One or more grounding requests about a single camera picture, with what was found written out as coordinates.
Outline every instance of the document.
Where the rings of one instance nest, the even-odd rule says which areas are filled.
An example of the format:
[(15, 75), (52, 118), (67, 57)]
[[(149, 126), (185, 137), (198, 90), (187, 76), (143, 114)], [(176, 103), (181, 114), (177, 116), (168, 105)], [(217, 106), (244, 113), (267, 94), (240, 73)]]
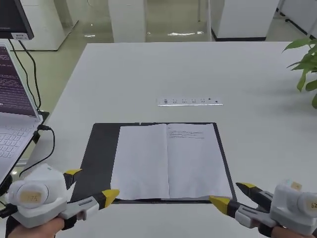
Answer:
[(232, 196), (213, 124), (121, 127), (111, 188), (124, 200)]

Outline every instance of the electrical outlet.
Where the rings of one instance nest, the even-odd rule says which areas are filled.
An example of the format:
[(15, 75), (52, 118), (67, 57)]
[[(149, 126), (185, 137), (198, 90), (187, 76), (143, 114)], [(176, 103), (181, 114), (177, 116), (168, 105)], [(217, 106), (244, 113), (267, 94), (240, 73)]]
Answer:
[(158, 106), (222, 106), (218, 99), (211, 97), (162, 97), (157, 99)]

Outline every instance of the floor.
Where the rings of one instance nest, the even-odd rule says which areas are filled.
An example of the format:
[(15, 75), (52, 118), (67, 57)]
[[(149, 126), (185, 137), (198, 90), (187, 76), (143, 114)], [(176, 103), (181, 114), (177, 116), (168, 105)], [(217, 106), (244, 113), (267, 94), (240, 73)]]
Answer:
[[(107, 2), (84, 1), (82, 19), (57, 52), (31, 52), (38, 66), (39, 88), (42, 95), (42, 110), (52, 112), (70, 78), (87, 43), (112, 43), (111, 21)], [(192, 0), (148, 0), (148, 42), (207, 41), (206, 16), (197, 21), (197, 2)], [(292, 24), (283, 19), (274, 19), (267, 41), (293, 41), (303, 38)], [(32, 76), (32, 62), (24, 53), (18, 53)], [(34, 148), (30, 146), (23, 158), (28, 158)], [(12, 172), (18, 179), (21, 167)]]

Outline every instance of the laptop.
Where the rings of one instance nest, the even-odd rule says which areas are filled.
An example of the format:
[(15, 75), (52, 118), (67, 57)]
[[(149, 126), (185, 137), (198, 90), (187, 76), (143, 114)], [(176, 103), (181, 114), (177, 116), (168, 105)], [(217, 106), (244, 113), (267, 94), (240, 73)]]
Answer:
[(42, 122), (7, 46), (0, 43), (0, 186)]

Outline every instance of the black folder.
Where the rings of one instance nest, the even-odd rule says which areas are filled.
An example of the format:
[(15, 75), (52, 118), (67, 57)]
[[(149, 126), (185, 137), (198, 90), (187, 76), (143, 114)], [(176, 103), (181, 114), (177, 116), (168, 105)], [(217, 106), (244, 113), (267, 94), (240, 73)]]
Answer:
[[(96, 123), (93, 126), (86, 152), (81, 164), (83, 170), (76, 182), (71, 201), (78, 201), (87, 198), (95, 193), (110, 189), (112, 169), (116, 154), (119, 132), (122, 126), (146, 126), (160, 123)], [(186, 122), (187, 124), (213, 124), (217, 136), (219, 148), (222, 154), (223, 163), (231, 189), (232, 199), (237, 200), (228, 163), (224, 154), (219, 131), (214, 122)], [(147, 203), (210, 203), (208, 200), (199, 199), (138, 199), (120, 200), (115, 199), (116, 203), (147, 204)]]

